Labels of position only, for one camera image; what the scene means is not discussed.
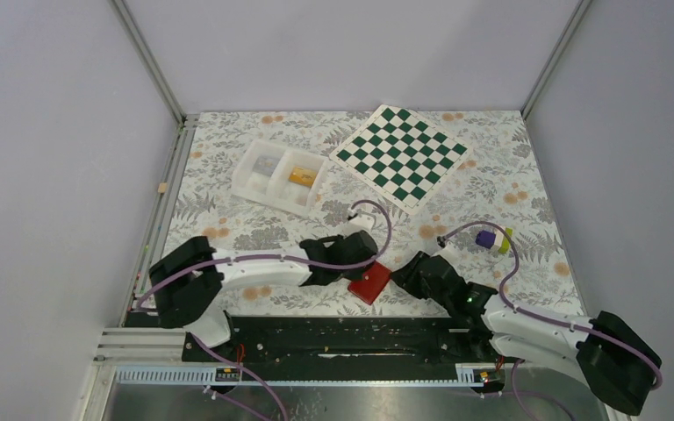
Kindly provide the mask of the red leather card holder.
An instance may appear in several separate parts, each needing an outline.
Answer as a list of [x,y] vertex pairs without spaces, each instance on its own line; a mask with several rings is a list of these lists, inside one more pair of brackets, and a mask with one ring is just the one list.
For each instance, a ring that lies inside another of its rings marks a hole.
[[379,262],[366,270],[361,278],[348,285],[348,291],[363,303],[372,305],[380,296],[391,276],[391,271]]

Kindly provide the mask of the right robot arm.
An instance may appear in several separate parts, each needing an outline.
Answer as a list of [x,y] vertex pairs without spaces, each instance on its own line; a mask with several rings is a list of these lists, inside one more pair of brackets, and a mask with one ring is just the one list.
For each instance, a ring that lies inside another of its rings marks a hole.
[[494,288],[465,281],[441,255],[419,252],[390,278],[429,299],[472,333],[468,348],[481,361],[496,355],[525,360],[582,382],[602,403],[641,414],[662,361],[619,316],[566,315],[507,305]]

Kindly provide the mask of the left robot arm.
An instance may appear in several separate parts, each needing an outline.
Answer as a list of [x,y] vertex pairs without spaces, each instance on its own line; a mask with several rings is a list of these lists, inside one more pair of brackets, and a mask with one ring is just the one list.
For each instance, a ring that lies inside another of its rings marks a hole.
[[164,329],[183,329],[203,343],[215,360],[234,355],[237,338],[216,296],[232,289],[270,285],[327,286],[340,279],[358,280],[381,250],[364,230],[349,235],[307,239],[297,246],[242,254],[218,251],[206,237],[189,239],[149,273],[150,290],[138,301],[154,300]]

